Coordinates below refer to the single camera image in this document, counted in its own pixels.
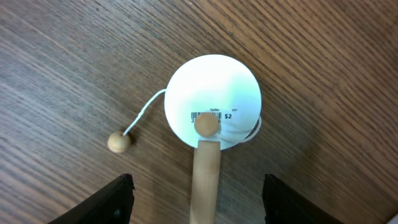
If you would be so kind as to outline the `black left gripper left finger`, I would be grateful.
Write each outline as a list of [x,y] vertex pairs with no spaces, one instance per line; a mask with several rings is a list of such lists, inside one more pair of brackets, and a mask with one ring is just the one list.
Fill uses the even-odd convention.
[[131,174],[122,174],[49,224],[129,224],[134,205]]

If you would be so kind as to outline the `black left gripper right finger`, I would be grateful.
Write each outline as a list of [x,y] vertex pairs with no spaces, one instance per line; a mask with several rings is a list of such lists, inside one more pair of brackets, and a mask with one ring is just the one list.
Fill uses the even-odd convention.
[[262,189],[266,224],[342,224],[272,174]]

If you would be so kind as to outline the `white wooden rattle drum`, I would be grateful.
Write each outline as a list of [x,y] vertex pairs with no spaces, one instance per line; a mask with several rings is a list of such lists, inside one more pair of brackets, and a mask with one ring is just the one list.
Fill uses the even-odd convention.
[[250,69],[232,57],[193,58],[147,101],[124,131],[109,136],[110,151],[127,150],[129,131],[160,95],[164,95],[165,117],[172,132],[195,150],[190,223],[214,223],[221,152],[251,140],[261,128],[259,84]]

